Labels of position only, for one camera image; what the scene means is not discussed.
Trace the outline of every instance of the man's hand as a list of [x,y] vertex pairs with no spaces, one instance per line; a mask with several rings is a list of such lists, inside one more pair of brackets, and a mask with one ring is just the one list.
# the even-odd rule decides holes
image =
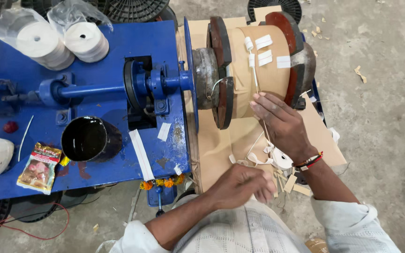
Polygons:
[[254,117],[262,127],[263,123],[266,124],[270,141],[287,154],[294,164],[300,164],[318,154],[307,138],[304,122],[298,112],[268,93],[260,92],[254,94],[253,98],[250,105]]
[[232,209],[245,204],[254,194],[266,203],[273,198],[276,187],[272,175],[257,168],[234,164],[201,197],[206,198],[213,210]]

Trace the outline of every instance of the snack packet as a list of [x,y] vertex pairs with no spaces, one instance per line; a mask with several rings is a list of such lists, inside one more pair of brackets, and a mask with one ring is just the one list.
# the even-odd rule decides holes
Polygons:
[[26,167],[17,180],[17,185],[51,194],[54,182],[54,167],[62,151],[36,143]]

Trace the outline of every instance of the white shirt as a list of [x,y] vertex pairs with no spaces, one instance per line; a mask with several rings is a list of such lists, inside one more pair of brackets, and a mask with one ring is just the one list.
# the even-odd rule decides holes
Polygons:
[[[197,195],[182,198],[173,207]],[[400,253],[379,224],[371,205],[311,199],[318,221],[325,227],[330,253]],[[110,253],[167,253],[140,222],[130,222]],[[267,252],[310,253],[265,204],[249,200],[235,209],[217,210],[198,222],[176,244],[176,253]]]

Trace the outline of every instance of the black container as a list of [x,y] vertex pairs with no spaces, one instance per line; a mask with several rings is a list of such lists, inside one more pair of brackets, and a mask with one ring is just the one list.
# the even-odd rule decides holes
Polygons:
[[121,149],[121,133],[114,125],[94,117],[72,120],[62,133],[62,151],[75,162],[105,162]]

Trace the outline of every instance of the shirt sleeve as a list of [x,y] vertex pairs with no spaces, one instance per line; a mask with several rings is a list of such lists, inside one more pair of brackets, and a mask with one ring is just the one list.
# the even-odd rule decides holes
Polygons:
[[316,218],[325,228],[330,253],[401,253],[382,229],[373,206],[313,197],[311,202]]
[[122,236],[113,245],[109,253],[169,253],[157,242],[154,235],[149,232],[140,221],[131,221],[127,224]]

